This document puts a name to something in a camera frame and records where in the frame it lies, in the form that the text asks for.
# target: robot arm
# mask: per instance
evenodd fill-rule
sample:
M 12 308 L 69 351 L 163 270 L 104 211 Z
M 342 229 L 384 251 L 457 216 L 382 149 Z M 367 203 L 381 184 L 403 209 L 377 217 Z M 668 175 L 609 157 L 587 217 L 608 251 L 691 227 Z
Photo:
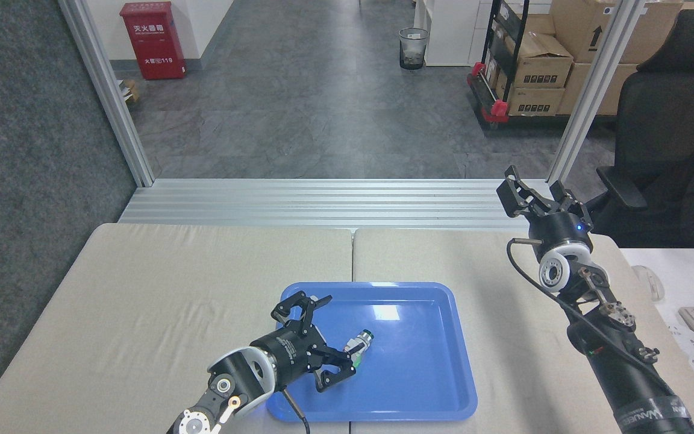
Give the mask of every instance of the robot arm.
M 312 324 L 312 316 L 330 301 L 331 296 L 317 300 L 299 291 L 278 303 L 272 318 L 283 326 L 212 363 L 207 390 L 176 418 L 170 434 L 217 434 L 231 418 L 242 417 L 275 392 L 283 392 L 309 431 L 304 414 L 287 395 L 287 385 L 303 374 L 313 373 L 317 391 L 324 392 L 354 376 L 361 355 L 374 338 L 364 330 L 348 342 L 344 351 L 327 346 Z M 289 319 L 293 307 L 301 309 L 298 319 Z M 332 373 L 324 365 L 338 370 Z
M 530 189 L 515 167 L 505 171 L 499 200 L 509 217 L 529 220 L 531 238 L 510 240 L 510 263 L 564 309 L 567 336 L 589 360 L 623 433 L 694 433 L 682 400 L 653 366 L 659 351 L 636 338 L 636 319 L 615 298 L 605 270 L 590 258 L 593 245 L 587 233 L 593 225 L 586 207 L 561 182 L 551 185 L 551 194 L 553 200 L 547 200 Z M 539 283 L 518 267 L 513 244 L 532 245 L 540 264 Z M 587 303 L 596 304 L 583 313 L 581 306 Z

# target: white wall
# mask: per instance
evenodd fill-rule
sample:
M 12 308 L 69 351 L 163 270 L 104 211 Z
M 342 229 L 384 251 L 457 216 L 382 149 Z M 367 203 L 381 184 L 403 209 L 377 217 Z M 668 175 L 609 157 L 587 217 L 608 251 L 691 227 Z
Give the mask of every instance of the white wall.
M 233 0 L 171 0 L 184 58 L 201 58 Z M 119 11 L 126 0 L 86 0 L 110 60 L 136 57 Z

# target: blue tray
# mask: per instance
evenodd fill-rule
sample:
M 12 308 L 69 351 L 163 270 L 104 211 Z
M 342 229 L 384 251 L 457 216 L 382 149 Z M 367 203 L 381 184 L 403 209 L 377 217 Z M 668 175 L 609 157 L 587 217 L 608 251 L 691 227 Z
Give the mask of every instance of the blue tray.
M 307 374 L 289 392 L 310 422 L 464 420 L 478 398 L 454 294 L 440 283 L 294 283 L 297 291 L 333 300 L 312 323 L 341 350 L 364 328 L 374 333 L 357 373 L 323 393 Z M 298 316 L 298 308 L 292 312 Z M 267 401 L 273 417 L 299 422 L 281 394 Z

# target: gray tile floor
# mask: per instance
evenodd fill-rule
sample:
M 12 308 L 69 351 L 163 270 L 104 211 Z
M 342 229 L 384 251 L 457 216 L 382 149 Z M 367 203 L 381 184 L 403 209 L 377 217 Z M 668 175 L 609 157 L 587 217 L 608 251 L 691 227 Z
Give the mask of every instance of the gray tile floor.
M 210 65 L 138 80 L 130 111 L 160 178 L 544 178 L 563 126 L 479 125 L 466 67 L 398 65 L 411 0 L 234 0 Z M 120 77 L 139 78 L 137 74 Z M 589 135 L 569 179 L 603 190 L 614 134 Z

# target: red cabinet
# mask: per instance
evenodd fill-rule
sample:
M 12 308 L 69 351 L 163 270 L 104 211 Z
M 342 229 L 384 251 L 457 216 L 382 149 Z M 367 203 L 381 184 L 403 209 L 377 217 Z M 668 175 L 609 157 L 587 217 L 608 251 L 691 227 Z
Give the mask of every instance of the red cabinet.
M 187 67 L 170 2 L 126 3 L 119 15 L 144 79 L 184 78 Z

